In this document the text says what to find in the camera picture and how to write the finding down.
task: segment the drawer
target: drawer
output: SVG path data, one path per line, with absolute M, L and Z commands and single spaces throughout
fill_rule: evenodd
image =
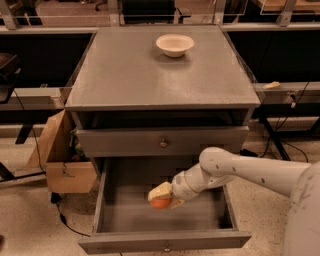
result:
M 87 157 L 199 154 L 207 146 L 239 152 L 247 126 L 79 130 Z
M 88 254 L 240 248 L 251 237 L 239 231 L 225 188 L 207 190 L 172 210 L 153 209 L 148 192 L 181 169 L 188 156 L 112 158 L 102 172 L 93 234 L 79 245 Z

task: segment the cabinet top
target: cabinet top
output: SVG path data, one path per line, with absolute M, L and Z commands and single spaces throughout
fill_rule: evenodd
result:
M 156 40 L 182 34 L 194 47 L 179 58 Z M 253 108 L 259 99 L 216 26 L 100 28 L 68 98 L 70 111 Z

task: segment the open drawer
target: open drawer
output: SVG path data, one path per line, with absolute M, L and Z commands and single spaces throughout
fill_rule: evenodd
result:
M 106 159 L 93 234 L 79 245 L 88 254 L 240 248 L 250 238 L 237 229 L 224 188 L 207 190 L 173 210 L 153 209 L 148 192 L 196 163 L 190 156 Z

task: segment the gray cabinet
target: gray cabinet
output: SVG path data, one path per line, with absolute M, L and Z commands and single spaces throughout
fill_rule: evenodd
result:
M 166 33 L 195 47 L 169 58 L 155 46 Z M 100 175 L 89 254 L 242 247 L 225 188 L 175 210 L 157 211 L 148 192 L 198 161 L 208 146 L 239 152 L 259 100 L 215 26 L 101 28 L 66 108 Z

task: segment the drawer handle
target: drawer handle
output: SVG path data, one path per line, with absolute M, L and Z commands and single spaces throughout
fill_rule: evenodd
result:
M 168 142 L 165 141 L 165 139 L 161 139 L 160 141 L 160 147 L 166 148 L 168 146 Z

